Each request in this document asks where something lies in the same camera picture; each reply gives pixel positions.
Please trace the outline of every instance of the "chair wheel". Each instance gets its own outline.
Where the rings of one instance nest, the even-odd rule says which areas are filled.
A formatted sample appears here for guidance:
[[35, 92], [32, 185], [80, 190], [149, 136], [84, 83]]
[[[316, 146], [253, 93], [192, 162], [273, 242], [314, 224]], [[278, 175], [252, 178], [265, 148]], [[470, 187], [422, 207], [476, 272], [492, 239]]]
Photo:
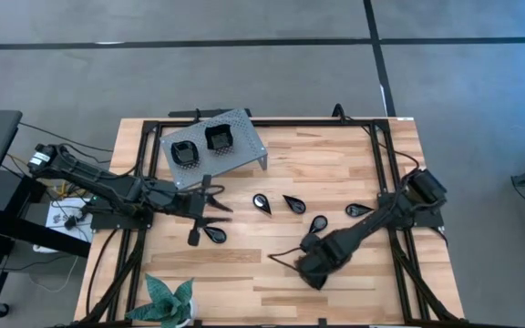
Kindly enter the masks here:
[[0, 318], [5, 317], [9, 313], [9, 305], [0, 303]]

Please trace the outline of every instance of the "black cone object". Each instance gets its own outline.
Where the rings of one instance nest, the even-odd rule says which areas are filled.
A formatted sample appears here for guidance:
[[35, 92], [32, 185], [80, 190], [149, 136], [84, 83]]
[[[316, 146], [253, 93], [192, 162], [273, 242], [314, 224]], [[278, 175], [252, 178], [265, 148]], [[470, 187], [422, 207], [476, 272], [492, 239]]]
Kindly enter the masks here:
[[269, 203], [269, 200], [267, 200], [266, 196], [262, 194], [256, 194], [254, 197], [252, 197], [252, 204], [254, 204], [254, 207], [262, 210], [264, 212], [267, 212], [269, 214], [271, 213], [271, 204]]
[[309, 233], [316, 233], [324, 230], [327, 227], [327, 218], [323, 215], [317, 215], [311, 222]]
[[291, 196], [285, 196], [283, 195], [283, 198], [287, 201], [287, 205], [289, 205], [289, 208], [297, 214], [303, 214], [305, 213], [305, 210], [307, 210], [307, 207], [305, 206], [305, 203], [302, 200], [298, 200], [295, 197]]
[[362, 216], [372, 210], [373, 209], [370, 209], [367, 206], [356, 204], [356, 203], [349, 204], [345, 207], [345, 213], [353, 218]]
[[226, 241], [226, 232], [220, 228], [204, 227], [204, 232], [215, 243], [224, 243]]

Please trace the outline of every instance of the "wooden tabletop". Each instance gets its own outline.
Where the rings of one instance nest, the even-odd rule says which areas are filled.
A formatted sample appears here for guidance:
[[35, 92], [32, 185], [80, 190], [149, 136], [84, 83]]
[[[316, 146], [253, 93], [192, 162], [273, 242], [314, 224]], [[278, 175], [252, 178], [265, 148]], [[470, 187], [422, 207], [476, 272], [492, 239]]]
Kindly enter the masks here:
[[[135, 164], [142, 122], [137, 118], [121, 121], [111, 171], [122, 173]], [[391, 118], [390, 127], [395, 149], [415, 157], [424, 166], [415, 122]], [[167, 128], [164, 134], [174, 130]], [[327, 229], [320, 233], [323, 236], [356, 223], [344, 213], [347, 204], [376, 206], [379, 188], [370, 137], [360, 127], [272, 127], [257, 128], [257, 132], [268, 149], [268, 169], [261, 170], [255, 161], [213, 179], [213, 183], [226, 186], [217, 199], [234, 209], [230, 213], [233, 222], [214, 225], [227, 232], [228, 240], [215, 244], [202, 236], [200, 245], [191, 247], [187, 239], [192, 220], [157, 214], [147, 234], [136, 305], [149, 302], [144, 279], [144, 273], [149, 273], [171, 289], [194, 277], [198, 318], [204, 324], [316, 324], [320, 317], [332, 324], [402, 323], [392, 255], [384, 230], [364, 240], [352, 260], [331, 275], [320, 292], [307, 286], [296, 272], [267, 258], [270, 253], [297, 247], [316, 215], [323, 214], [329, 220]], [[390, 179], [384, 150], [383, 159]], [[409, 159], [397, 157], [397, 161], [401, 175], [413, 168]], [[162, 153], [157, 176], [171, 179]], [[256, 193], [265, 194], [271, 202], [271, 218], [253, 207], [252, 196]], [[303, 200], [307, 212], [292, 213], [283, 195]], [[207, 214], [229, 216], [212, 208], [207, 208]], [[423, 278], [451, 312], [462, 316], [445, 242], [430, 229], [414, 228], [413, 232]], [[91, 304], [100, 299], [113, 279], [120, 233], [100, 261]], [[101, 231], [92, 241], [76, 320], [85, 316], [90, 274], [108, 234], [109, 231]], [[135, 239], [133, 235], [129, 249]], [[293, 262], [300, 255], [298, 251], [283, 260]], [[407, 288], [413, 316], [418, 317], [414, 287], [408, 278]], [[123, 284], [119, 298], [120, 319], [128, 289], [129, 280]]]

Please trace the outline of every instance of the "plant pot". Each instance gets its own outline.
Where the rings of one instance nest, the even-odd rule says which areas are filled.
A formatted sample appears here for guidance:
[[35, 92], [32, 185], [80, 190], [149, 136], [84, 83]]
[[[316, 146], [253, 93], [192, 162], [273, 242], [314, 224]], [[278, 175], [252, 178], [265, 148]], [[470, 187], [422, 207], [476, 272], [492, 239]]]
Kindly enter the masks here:
[[198, 312], [198, 309], [196, 306], [196, 302], [193, 301], [193, 297], [192, 297], [190, 300], [190, 318], [184, 321], [183, 323], [176, 324], [175, 328], [185, 327], [188, 324], [190, 324], [190, 321], [196, 317], [197, 312]]

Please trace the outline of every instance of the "concrete floor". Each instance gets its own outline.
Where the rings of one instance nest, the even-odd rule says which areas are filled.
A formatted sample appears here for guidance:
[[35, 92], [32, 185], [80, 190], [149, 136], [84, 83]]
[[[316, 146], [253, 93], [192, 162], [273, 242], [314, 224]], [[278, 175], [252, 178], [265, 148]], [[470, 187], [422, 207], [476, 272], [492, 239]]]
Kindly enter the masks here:
[[[525, 36], [525, 0], [373, 3], [380, 37]], [[362, 1], [0, 0], [0, 43], [314, 36], [369, 37]], [[396, 113], [416, 118], [427, 165], [449, 190], [443, 214], [467, 317], [525, 326], [525, 202], [510, 185], [525, 170], [525, 45], [383, 52]], [[385, 115], [371, 46], [0, 51], [0, 109], [105, 148], [121, 118], [234, 107], [324, 116], [335, 102]], [[11, 153], [53, 141], [21, 128]], [[81, 269], [55, 294], [12, 274], [2, 300], [14, 312], [0, 327], [68, 323]]]

